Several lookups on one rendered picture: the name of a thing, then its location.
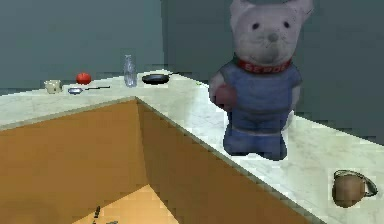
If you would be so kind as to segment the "orange counter marble top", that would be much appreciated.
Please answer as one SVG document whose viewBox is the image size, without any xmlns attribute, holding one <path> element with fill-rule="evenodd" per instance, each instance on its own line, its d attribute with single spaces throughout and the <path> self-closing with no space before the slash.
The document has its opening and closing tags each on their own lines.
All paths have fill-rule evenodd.
<svg viewBox="0 0 384 224">
<path fill-rule="evenodd" d="M 0 96 L 0 224 L 384 224 L 384 146 L 294 117 L 284 160 L 232 157 L 204 84 L 99 86 Z M 337 170 L 378 194 L 337 206 Z"/>
</svg>

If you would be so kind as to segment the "black frying pan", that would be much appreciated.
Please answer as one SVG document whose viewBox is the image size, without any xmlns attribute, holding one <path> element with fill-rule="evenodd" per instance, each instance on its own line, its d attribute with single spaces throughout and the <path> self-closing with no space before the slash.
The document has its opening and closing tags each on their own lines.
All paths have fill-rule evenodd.
<svg viewBox="0 0 384 224">
<path fill-rule="evenodd" d="M 172 76 L 172 73 L 169 73 L 169 74 L 151 73 L 148 75 L 144 75 L 142 77 L 142 81 L 145 84 L 149 84 L 149 85 L 166 84 L 169 82 L 171 76 Z"/>
</svg>

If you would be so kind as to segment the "clear glass bottle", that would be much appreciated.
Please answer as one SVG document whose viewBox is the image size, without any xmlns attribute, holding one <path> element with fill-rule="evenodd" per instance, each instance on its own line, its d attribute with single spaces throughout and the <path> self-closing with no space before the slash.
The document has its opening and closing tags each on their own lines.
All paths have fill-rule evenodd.
<svg viewBox="0 0 384 224">
<path fill-rule="evenodd" d="M 125 56 L 123 75 L 127 87 L 131 88 L 137 86 L 137 72 L 131 55 Z"/>
</svg>

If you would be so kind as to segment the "white bear figure blue clothes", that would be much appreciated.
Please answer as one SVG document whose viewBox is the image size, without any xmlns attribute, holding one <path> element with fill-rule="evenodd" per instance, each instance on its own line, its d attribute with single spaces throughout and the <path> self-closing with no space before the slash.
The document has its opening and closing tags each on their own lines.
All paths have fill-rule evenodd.
<svg viewBox="0 0 384 224">
<path fill-rule="evenodd" d="M 223 148 L 279 161 L 287 156 L 282 131 L 296 107 L 302 78 L 292 63 L 313 0 L 253 4 L 233 0 L 233 58 L 209 82 L 212 103 L 227 112 Z"/>
</svg>

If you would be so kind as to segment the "red tomato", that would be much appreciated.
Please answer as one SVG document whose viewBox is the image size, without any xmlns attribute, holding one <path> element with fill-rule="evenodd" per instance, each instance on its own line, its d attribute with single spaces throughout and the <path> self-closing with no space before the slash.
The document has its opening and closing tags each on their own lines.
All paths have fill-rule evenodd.
<svg viewBox="0 0 384 224">
<path fill-rule="evenodd" d="M 79 73 L 76 76 L 76 82 L 78 84 L 87 85 L 91 82 L 91 75 L 88 73 Z"/>
</svg>

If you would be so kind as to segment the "small dark floor object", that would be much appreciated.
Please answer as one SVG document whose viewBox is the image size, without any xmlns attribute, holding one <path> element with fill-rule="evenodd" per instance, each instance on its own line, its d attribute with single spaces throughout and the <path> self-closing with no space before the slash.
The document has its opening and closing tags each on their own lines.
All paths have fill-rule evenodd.
<svg viewBox="0 0 384 224">
<path fill-rule="evenodd" d="M 104 216 L 102 216 L 101 207 L 97 206 L 94 211 L 91 224 L 119 224 L 119 221 L 113 220 L 111 218 L 105 218 Z"/>
</svg>

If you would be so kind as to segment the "cream cup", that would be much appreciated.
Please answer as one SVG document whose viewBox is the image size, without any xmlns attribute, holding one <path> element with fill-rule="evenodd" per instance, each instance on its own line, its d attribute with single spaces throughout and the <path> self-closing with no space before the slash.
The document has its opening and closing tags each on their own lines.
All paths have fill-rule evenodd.
<svg viewBox="0 0 384 224">
<path fill-rule="evenodd" d="M 56 94 L 63 91 L 60 80 L 46 80 L 44 86 L 49 94 Z"/>
</svg>

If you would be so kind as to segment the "brown mug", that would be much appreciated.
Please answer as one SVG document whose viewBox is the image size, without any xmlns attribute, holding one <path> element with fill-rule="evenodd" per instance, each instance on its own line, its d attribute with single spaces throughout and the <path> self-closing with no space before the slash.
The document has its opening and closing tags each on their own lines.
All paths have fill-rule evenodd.
<svg viewBox="0 0 384 224">
<path fill-rule="evenodd" d="M 359 172 L 337 170 L 333 174 L 332 199 L 339 207 L 350 208 L 364 197 L 377 194 L 376 184 Z"/>
</svg>

